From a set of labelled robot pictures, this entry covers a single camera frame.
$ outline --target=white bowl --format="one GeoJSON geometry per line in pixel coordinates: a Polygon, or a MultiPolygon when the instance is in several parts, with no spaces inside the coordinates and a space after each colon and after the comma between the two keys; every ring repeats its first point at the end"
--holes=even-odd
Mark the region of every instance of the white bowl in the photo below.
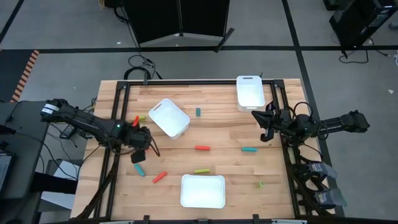
{"type": "Polygon", "coordinates": [[[187,208],[223,208],[225,179],[222,175],[189,175],[181,179],[180,203],[187,208]]]}
{"type": "Polygon", "coordinates": [[[190,122],[188,115],[167,98],[149,111],[149,117],[172,139],[187,130],[190,122]]]}
{"type": "Polygon", "coordinates": [[[236,79],[238,94],[238,110],[265,110],[266,99],[262,88],[262,80],[257,75],[241,75],[236,79]]]}

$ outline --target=black stand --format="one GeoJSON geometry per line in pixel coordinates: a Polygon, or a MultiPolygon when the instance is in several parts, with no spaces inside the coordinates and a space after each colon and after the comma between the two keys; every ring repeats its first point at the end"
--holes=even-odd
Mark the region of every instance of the black stand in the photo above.
{"type": "Polygon", "coordinates": [[[217,47],[214,49],[214,52],[218,53],[221,48],[224,46],[225,42],[228,40],[228,38],[231,36],[231,34],[235,31],[234,28],[229,28],[228,32],[225,34],[223,39],[220,41],[220,43],[217,45],[217,47]]]}

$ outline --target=cable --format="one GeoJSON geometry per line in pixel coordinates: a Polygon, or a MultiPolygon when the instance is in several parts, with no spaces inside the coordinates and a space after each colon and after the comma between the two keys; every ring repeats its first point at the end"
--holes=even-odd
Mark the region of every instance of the cable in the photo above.
{"type": "MultiPolygon", "coordinates": [[[[127,18],[126,13],[124,12],[123,7],[121,7],[121,10],[122,10],[122,13],[123,13],[124,18],[127,18]]],[[[136,41],[135,41],[135,39],[134,39],[134,36],[133,36],[133,34],[132,34],[132,32],[131,32],[130,24],[128,23],[128,20],[126,20],[126,21],[127,21],[126,24],[127,24],[127,28],[129,29],[129,33],[130,33],[131,40],[132,40],[132,42],[134,43],[134,46],[135,46],[136,48],[138,48],[138,44],[136,43],[136,41]]],[[[146,76],[146,74],[147,74],[147,73],[150,74],[150,72],[148,71],[148,69],[143,68],[143,67],[144,67],[144,66],[149,66],[150,68],[154,68],[154,70],[152,71],[152,75],[150,75],[150,79],[153,79],[153,78],[154,78],[155,73],[156,73],[156,75],[158,76],[159,79],[163,79],[163,78],[159,75],[159,73],[156,72],[156,64],[155,64],[153,61],[151,61],[150,59],[148,59],[148,58],[142,56],[140,50],[138,51],[138,55],[133,55],[133,56],[129,57],[129,59],[127,60],[127,62],[128,62],[128,64],[133,68],[133,69],[130,70],[130,71],[128,70],[129,73],[131,73],[131,72],[132,72],[133,70],[135,70],[135,69],[139,69],[139,70],[143,70],[143,71],[145,72],[144,75],[146,76]],[[143,60],[142,65],[134,66],[134,65],[130,62],[130,60],[131,60],[132,58],[134,58],[134,57],[140,57],[140,58],[143,60]]],[[[127,73],[127,71],[126,71],[126,73],[124,74],[124,78],[125,78],[125,79],[128,77],[129,73],[127,73]]]]}
{"type": "MultiPolygon", "coordinates": [[[[293,118],[292,118],[292,122],[293,122],[293,119],[297,116],[297,115],[296,115],[296,109],[297,109],[297,106],[300,105],[300,104],[305,104],[305,105],[307,105],[307,106],[311,109],[310,118],[313,119],[313,120],[315,120],[315,119],[312,117],[312,115],[313,115],[313,108],[312,108],[312,106],[311,106],[309,103],[307,103],[307,102],[301,101],[301,102],[298,102],[298,103],[294,106],[294,108],[293,108],[293,118]]],[[[321,125],[319,126],[319,128],[318,128],[317,136],[318,136],[318,138],[321,139],[321,140],[326,140],[326,139],[329,137],[329,130],[328,130],[328,127],[326,126],[326,124],[322,123],[321,121],[317,121],[317,122],[321,124],[321,125]],[[320,135],[321,127],[324,127],[325,130],[326,130],[326,136],[325,136],[324,138],[322,138],[321,135],[320,135]]]]}
{"type": "Polygon", "coordinates": [[[22,133],[15,133],[15,134],[19,134],[19,135],[21,135],[21,136],[25,136],[25,137],[27,137],[27,138],[30,138],[30,139],[33,139],[33,140],[36,140],[36,141],[42,143],[43,146],[48,150],[48,152],[49,152],[49,154],[50,154],[52,160],[53,160],[54,163],[57,165],[57,167],[58,167],[65,175],[67,175],[67,176],[69,176],[69,177],[71,177],[71,178],[77,180],[75,177],[73,177],[73,176],[67,174],[65,171],[63,171],[63,169],[57,164],[57,162],[56,162],[55,158],[53,157],[53,155],[52,155],[52,153],[51,153],[49,147],[48,147],[43,141],[41,141],[41,140],[39,140],[39,139],[37,139],[37,138],[35,138],[35,137],[32,137],[32,136],[30,136],[30,135],[27,135],[27,134],[22,134],[22,133]]]}
{"type": "Polygon", "coordinates": [[[12,115],[14,114],[15,110],[17,109],[18,105],[22,102],[26,102],[26,100],[19,101],[15,107],[12,109],[11,113],[7,116],[4,125],[7,126],[7,123],[12,121],[12,115]]]}
{"type": "Polygon", "coordinates": [[[94,97],[91,99],[91,104],[86,106],[84,109],[82,109],[82,111],[86,111],[88,108],[91,107],[91,109],[93,109],[95,107],[95,103],[97,102],[97,97],[94,97]]]}
{"type": "MultiPolygon", "coordinates": [[[[61,113],[70,114],[70,115],[75,116],[75,117],[87,119],[87,118],[84,118],[84,117],[82,117],[82,116],[80,116],[80,115],[77,115],[77,114],[72,114],[72,113],[67,113],[67,112],[61,112],[61,113]]],[[[132,152],[134,151],[134,149],[131,149],[130,151],[127,151],[127,152],[116,152],[116,150],[112,148],[111,141],[109,140],[109,137],[108,137],[108,136],[109,136],[109,132],[104,128],[104,126],[103,126],[102,124],[96,122],[95,120],[92,120],[92,119],[87,119],[87,121],[88,121],[89,123],[90,123],[90,122],[95,123],[95,124],[97,125],[97,128],[102,129],[102,130],[106,133],[106,136],[107,136],[106,140],[107,140],[107,142],[108,142],[108,146],[109,146],[110,150],[111,150],[113,153],[115,153],[116,155],[126,155],[126,154],[132,153],[132,152]]]]}
{"type": "Polygon", "coordinates": [[[40,159],[42,160],[42,164],[43,164],[43,171],[42,171],[42,174],[44,174],[44,159],[43,159],[42,155],[39,155],[39,157],[40,157],[40,159]]]}
{"type": "Polygon", "coordinates": [[[84,163],[84,162],[87,160],[87,158],[89,158],[95,151],[97,151],[98,148],[100,148],[100,146],[98,146],[97,148],[95,148],[90,154],[88,154],[87,157],[85,157],[85,158],[83,159],[83,161],[81,162],[81,165],[80,165],[80,167],[79,167],[79,170],[78,170],[77,173],[76,173],[76,178],[77,178],[77,179],[79,179],[80,169],[81,169],[81,167],[83,166],[83,163],[84,163]]]}
{"type": "Polygon", "coordinates": [[[309,147],[310,149],[312,149],[312,150],[316,151],[317,153],[319,153],[319,156],[321,157],[321,162],[323,162],[323,155],[322,155],[322,153],[321,153],[319,150],[317,150],[317,149],[315,149],[314,147],[309,146],[309,145],[307,145],[307,144],[303,144],[303,146],[307,146],[307,147],[309,147]]]}
{"type": "Polygon", "coordinates": [[[313,115],[313,108],[312,108],[312,106],[311,106],[309,103],[304,102],[304,101],[298,102],[298,103],[294,106],[294,108],[293,108],[293,115],[296,114],[297,106],[300,105],[300,104],[305,104],[305,105],[307,105],[307,106],[311,109],[310,118],[312,118],[312,115],[313,115]]]}
{"type": "MultiPolygon", "coordinates": [[[[373,45],[373,47],[375,47],[376,45],[375,45],[375,43],[374,43],[372,37],[370,37],[369,40],[372,41],[372,45],[373,45]]],[[[376,51],[377,51],[379,54],[381,54],[381,55],[383,55],[383,56],[385,56],[385,57],[390,57],[389,54],[383,53],[383,52],[381,52],[380,50],[376,50],[376,51]]]]}
{"type": "MultiPolygon", "coordinates": [[[[54,124],[50,124],[50,125],[53,126],[53,127],[55,127],[55,129],[57,129],[57,130],[60,132],[60,134],[62,133],[61,129],[59,129],[58,127],[56,127],[54,124]]],[[[75,145],[75,147],[77,147],[76,142],[75,142],[72,138],[70,138],[70,139],[68,139],[68,140],[71,140],[71,141],[73,142],[73,144],[75,145]]]]}
{"type": "MultiPolygon", "coordinates": [[[[351,53],[347,54],[347,57],[350,56],[350,55],[352,55],[354,52],[355,52],[355,50],[353,50],[351,53]]],[[[341,59],[342,59],[343,57],[345,57],[345,55],[340,56],[340,58],[338,58],[338,60],[339,60],[341,63],[359,63],[359,64],[365,64],[365,63],[368,63],[368,62],[369,62],[368,50],[365,50],[365,52],[366,52],[366,60],[365,60],[364,62],[355,62],[355,61],[344,62],[344,61],[342,61],[341,59]]]]}
{"type": "Polygon", "coordinates": [[[48,134],[49,136],[51,136],[52,138],[54,138],[55,140],[58,140],[58,141],[60,142],[62,151],[65,153],[65,155],[67,155],[70,164],[72,164],[72,166],[75,168],[76,173],[77,173],[77,168],[76,168],[75,164],[73,164],[72,159],[70,158],[69,154],[66,152],[65,148],[63,147],[63,144],[62,144],[61,139],[55,137],[54,135],[52,135],[52,134],[50,134],[50,133],[47,133],[47,134],[48,134]]]}
{"type": "Polygon", "coordinates": [[[318,138],[319,139],[321,139],[321,140],[326,140],[328,137],[329,137],[329,130],[328,130],[328,127],[326,126],[326,124],[324,124],[324,123],[322,123],[321,121],[318,121],[321,125],[319,126],[319,128],[318,128],[318,134],[317,134],[317,136],[318,136],[318,138]],[[321,131],[321,127],[324,127],[325,128],[325,130],[326,130],[326,136],[324,137],[324,138],[321,138],[321,135],[320,135],[320,131],[321,131]]]}

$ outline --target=wooden tabletop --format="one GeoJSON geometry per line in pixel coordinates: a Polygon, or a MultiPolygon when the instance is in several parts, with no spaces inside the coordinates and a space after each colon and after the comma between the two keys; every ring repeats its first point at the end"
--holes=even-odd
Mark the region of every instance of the wooden tabletop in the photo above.
{"type": "MultiPolygon", "coordinates": [[[[305,101],[301,81],[285,79],[289,105],[305,101]]],[[[110,118],[117,81],[102,81],[98,92],[95,115],[110,118]]],[[[266,103],[272,101],[271,88],[264,85],[266,103]]],[[[126,120],[132,122],[136,115],[147,116],[141,125],[147,126],[161,153],[157,157],[147,151],[146,161],[140,165],[141,177],[131,163],[130,155],[121,156],[114,197],[112,220],[142,220],[150,215],[153,220],[181,219],[246,219],[253,214],[260,218],[293,218],[280,137],[261,142],[264,132],[250,113],[239,112],[235,85],[176,85],[134,86],[130,90],[126,120]],[[148,111],[160,100],[171,99],[191,119],[189,128],[178,139],[171,140],[149,117],[148,111]],[[201,116],[195,116],[201,108],[201,116]],[[196,151],[196,145],[210,146],[210,151],[196,151]],[[257,152],[242,152],[242,147],[256,147],[257,152]],[[184,208],[180,204],[181,178],[193,174],[195,169],[209,168],[209,175],[222,175],[226,181],[226,205],[222,209],[184,208]],[[158,183],[152,179],[163,171],[158,183]],[[257,189],[255,183],[265,186],[257,189]]],[[[299,106],[297,113],[308,113],[299,106]]],[[[318,148],[314,139],[306,142],[318,148]]],[[[88,141],[85,155],[97,147],[95,140],[88,141]]],[[[319,160],[318,153],[301,147],[302,155],[319,160]]],[[[78,215],[91,200],[98,188],[104,150],[98,149],[80,171],[72,217],[78,215]]],[[[104,194],[104,215],[108,193],[104,194]]]]}

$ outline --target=white plastic bin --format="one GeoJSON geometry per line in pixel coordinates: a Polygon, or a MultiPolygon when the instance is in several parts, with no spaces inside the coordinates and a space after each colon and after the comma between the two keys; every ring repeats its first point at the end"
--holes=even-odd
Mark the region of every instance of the white plastic bin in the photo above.
{"type": "Polygon", "coordinates": [[[177,139],[189,127],[190,118],[171,100],[163,99],[149,111],[149,117],[171,139],[177,139]]]}
{"type": "Polygon", "coordinates": [[[236,79],[238,110],[265,110],[266,99],[262,89],[262,80],[256,75],[241,75],[236,79]]]}
{"type": "Polygon", "coordinates": [[[225,179],[222,175],[189,175],[181,179],[180,203],[187,208],[223,208],[225,179]]]}

